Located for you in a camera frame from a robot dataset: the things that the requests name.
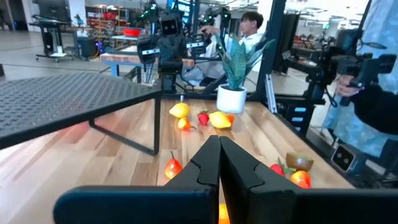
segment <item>perforated metal sheet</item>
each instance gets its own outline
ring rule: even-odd
[[[4,141],[13,135],[36,135],[29,131],[46,134],[161,94],[160,90],[96,73],[0,82],[0,148],[9,145]]]

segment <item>potted plant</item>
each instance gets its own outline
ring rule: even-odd
[[[216,35],[216,41],[222,46],[219,35]],[[260,42],[246,53],[245,44],[239,44],[238,38],[233,36],[229,54],[224,47],[221,47],[220,56],[228,80],[226,84],[218,87],[217,109],[226,113],[242,113],[248,91],[243,82],[255,64],[260,61],[264,49],[268,49],[274,41],[267,42],[264,34]]]

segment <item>red bowl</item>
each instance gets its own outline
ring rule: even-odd
[[[125,28],[123,29],[123,34],[128,37],[138,37],[141,34],[140,28]]]

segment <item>butcher block table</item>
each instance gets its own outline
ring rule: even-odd
[[[137,46],[130,46],[122,50],[122,52],[137,52]],[[120,65],[128,65],[128,66],[138,66],[143,67],[144,64],[139,60],[138,55],[128,55],[128,54],[101,54],[99,59],[109,65],[111,67],[111,74],[114,76],[119,76],[119,66]],[[188,68],[192,68],[195,65],[195,62],[192,59],[183,59],[183,71]]]
[[[313,188],[353,186],[328,165],[278,117],[260,103],[246,103],[231,129],[198,124],[202,110],[216,111],[214,101],[187,100],[196,129],[181,131],[169,115],[174,100],[162,100],[160,151],[155,157],[91,129],[87,122],[0,151],[1,223],[52,223],[55,201],[81,185],[164,185],[164,168],[172,153],[183,166],[214,134],[227,136],[270,166],[287,152],[299,152],[315,162]],[[153,145],[154,100],[102,116],[98,125],[138,143]],[[220,203],[224,202],[220,188]]]

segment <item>hand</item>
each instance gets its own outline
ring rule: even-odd
[[[220,29],[215,28],[213,26],[203,26],[200,31],[206,33],[206,34],[220,34]]]
[[[337,83],[336,94],[345,97],[357,94],[361,90],[360,88],[348,87],[353,78],[355,77],[351,75],[342,75]]]

